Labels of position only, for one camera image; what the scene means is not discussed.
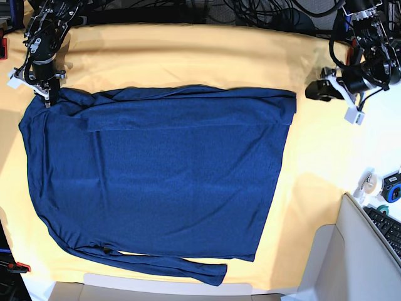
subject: yellow fabric surface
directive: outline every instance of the yellow fabric surface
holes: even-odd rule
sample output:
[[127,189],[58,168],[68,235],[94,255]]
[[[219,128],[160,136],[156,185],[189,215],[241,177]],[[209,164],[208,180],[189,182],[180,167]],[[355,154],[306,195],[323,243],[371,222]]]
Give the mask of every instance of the yellow fabric surface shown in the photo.
[[[195,282],[87,261],[65,253],[53,241],[31,204],[26,153],[18,130],[33,91],[23,85],[17,90],[6,86],[6,73],[21,66],[26,48],[22,33],[7,39],[9,58],[0,62],[0,219],[15,259],[31,265],[26,276],[82,282],[85,273],[99,273]],[[336,45],[338,57],[344,58],[345,50]],[[227,263],[224,283],[250,283],[265,290],[299,285],[316,230],[336,221],[341,195],[352,184],[348,170],[361,131],[344,121],[344,102],[305,99],[305,86],[323,66],[333,65],[327,41],[225,26],[96,26],[72,29],[57,61],[67,71],[64,87],[91,93],[191,84],[296,92],[298,111],[255,261],[196,261]]]

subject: red clip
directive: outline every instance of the red clip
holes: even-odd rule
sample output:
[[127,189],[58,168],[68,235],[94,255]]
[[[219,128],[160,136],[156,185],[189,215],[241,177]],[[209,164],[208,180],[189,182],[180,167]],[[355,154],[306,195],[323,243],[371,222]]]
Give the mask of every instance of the red clip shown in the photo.
[[25,267],[28,269],[28,272],[31,271],[31,267],[29,265],[25,265],[24,263],[17,262],[17,267]]
[[0,61],[7,60],[7,39],[4,38],[4,36],[3,36],[2,28],[0,28],[0,42],[1,42],[0,43],[1,51],[3,52],[3,50],[4,50],[4,55],[2,54],[0,56]]

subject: keyboard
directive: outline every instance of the keyboard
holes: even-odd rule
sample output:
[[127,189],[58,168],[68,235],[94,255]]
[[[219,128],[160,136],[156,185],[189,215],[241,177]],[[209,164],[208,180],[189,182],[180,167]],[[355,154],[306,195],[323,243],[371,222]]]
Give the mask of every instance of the keyboard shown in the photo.
[[394,252],[401,259],[401,223],[374,209],[364,207],[365,212],[384,235]]

